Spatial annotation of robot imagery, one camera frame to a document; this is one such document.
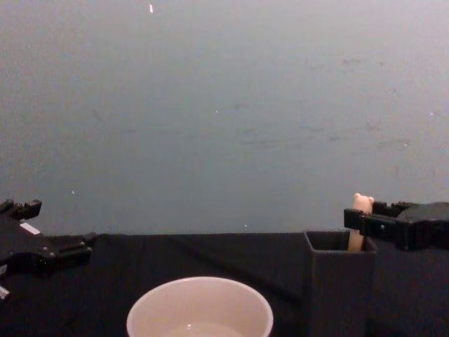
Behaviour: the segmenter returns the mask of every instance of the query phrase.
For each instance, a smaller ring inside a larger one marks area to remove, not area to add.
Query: black tablecloth
[[[71,238],[58,237],[55,241]],[[275,336],[299,336],[302,234],[100,235],[88,265],[12,275],[0,336],[126,336],[134,302],[162,283],[228,277],[272,306]],[[449,251],[378,246],[367,336],[449,336]]]

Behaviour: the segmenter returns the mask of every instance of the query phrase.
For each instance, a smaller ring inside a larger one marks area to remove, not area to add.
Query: table surface
[[[66,242],[75,237],[55,237]],[[301,320],[303,235],[100,235],[89,264],[49,278],[1,280],[0,336],[126,336],[134,302],[182,277],[244,282],[269,301],[274,335],[297,336]],[[449,251],[378,252],[367,336],[449,336]]]

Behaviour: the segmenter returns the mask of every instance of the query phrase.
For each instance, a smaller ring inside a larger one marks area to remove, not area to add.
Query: white sticker
[[[2,265],[0,267],[0,275],[3,275],[6,272],[7,268],[8,268],[8,265]]]
[[[34,235],[41,233],[38,229],[31,226],[29,223],[21,223],[20,227]]]

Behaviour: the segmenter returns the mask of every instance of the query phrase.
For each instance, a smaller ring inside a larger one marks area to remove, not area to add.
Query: water in bowl
[[[163,337],[245,337],[228,326],[215,323],[192,323],[179,326]]]

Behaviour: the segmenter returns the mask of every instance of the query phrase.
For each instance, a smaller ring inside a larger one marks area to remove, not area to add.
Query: white bowl
[[[191,277],[158,286],[131,308],[129,337],[269,337],[273,312],[245,284]]]

